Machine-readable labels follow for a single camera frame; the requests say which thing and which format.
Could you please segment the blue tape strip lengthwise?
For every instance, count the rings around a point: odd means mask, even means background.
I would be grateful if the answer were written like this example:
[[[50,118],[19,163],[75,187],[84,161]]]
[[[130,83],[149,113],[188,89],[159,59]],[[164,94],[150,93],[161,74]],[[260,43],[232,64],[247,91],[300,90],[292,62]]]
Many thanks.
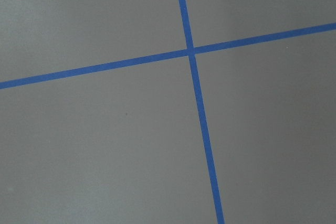
[[[208,174],[209,174],[209,179],[210,179],[210,184],[211,184],[211,189],[212,189],[216,219],[217,219],[217,223],[224,224],[225,218],[224,218],[224,212],[222,208],[221,195],[220,195],[219,186],[218,186],[211,139],[210,139],[209,130],[208,130],[202,88],[201,88],[201,83],[200,83],[200,78],[199,78],[199,73],[198,73],[196,52],[195,52],[195,47],[193,43],[190,19],[188,15],[187,1],[178,0],[178,3],[180,7],[180,13],[181,13],[185,43],[186,43],[186,51],[187,51],[187,56],[188,56],[188,60],[190,64],[190,71],[191,71],[191,76],[192,76],[195,101],[196,101],[198,118],[200,122],[199,124],[201,128],[202,139],[203,139],[204,152],[205,152],[205,157],[206,157],[206,162],[207,162],[207,169],[208,169]]]

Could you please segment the blue tape strip crosswise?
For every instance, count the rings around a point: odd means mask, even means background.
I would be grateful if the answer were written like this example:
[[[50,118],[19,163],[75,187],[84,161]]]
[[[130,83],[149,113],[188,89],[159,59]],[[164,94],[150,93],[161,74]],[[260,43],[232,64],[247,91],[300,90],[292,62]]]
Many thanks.
[[[198,46],[198,47],[195,47],[194,52],[196,54],[203,54],[203,53],[212,52],[212,51],[220,51],[220,50],[231,49],[231,48],[236,48],[236,47],[243,47],[243,46],[248,46],[248,45],[253,45],[253,44],[260,44],[260,43],[269,42],[269,41],[282,40],[282,39],[299,37],[299,36],[304,36],[304,35],[309,35],[309,34],[322,33],[322,32],[332,31],[332,30],[335,30],[335,23],[300,28],[300,29],[283,31],[283,32],[255,36],[255,37],[248,37],[248,38],[243,38],[243,39],[238,39],[238,40],[220,42],[216,44]],[[82,68],[41,74],[37,76],[19,78],[19,79],[1,82],[1,89],[8,89],[8,88],[13,88],[13,87],[34,84],[34,83],[70,78],[70,77],[81,76],[85,74],[91,74],[95,72],[108,71],[108,70],[136,66],[136,65],[141,65],[141,64],[151,63],[151,62],[156,62],[156,61],[180,58],[180,57],[185,57],[185,56],[187,56],[187,50],[183,49],[183,50],[170,51],[170,52],[165,52],[165,53],[160,53],[160,54],[155,54],[155,55],[149,55],[149,56],[137,57],[137,58],[132,58],[132,59],[103,63],[99,65],[87,66],[87,67],[82,67]]]

